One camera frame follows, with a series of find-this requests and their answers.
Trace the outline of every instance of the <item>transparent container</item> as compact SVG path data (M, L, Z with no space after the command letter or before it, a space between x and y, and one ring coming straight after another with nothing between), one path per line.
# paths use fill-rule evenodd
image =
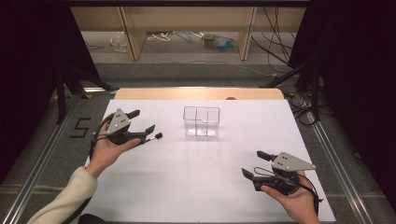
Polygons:
M184 107L186 135L218 136L220 109L218 107Z

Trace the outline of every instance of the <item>white table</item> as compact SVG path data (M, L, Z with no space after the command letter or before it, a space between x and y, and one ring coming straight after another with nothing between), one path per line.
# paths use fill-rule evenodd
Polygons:
M184 106L220 107L217 137L186 136ZM152 124L163 138L128 151L99 177L84 213L123 222L290 222L282 206L254 190L241 168L270 169L256 156L288 152L311 162L286 100L113 100L106 115L140 109L131 132ZM322 222L334 222L315 171L307 177L324 201Z

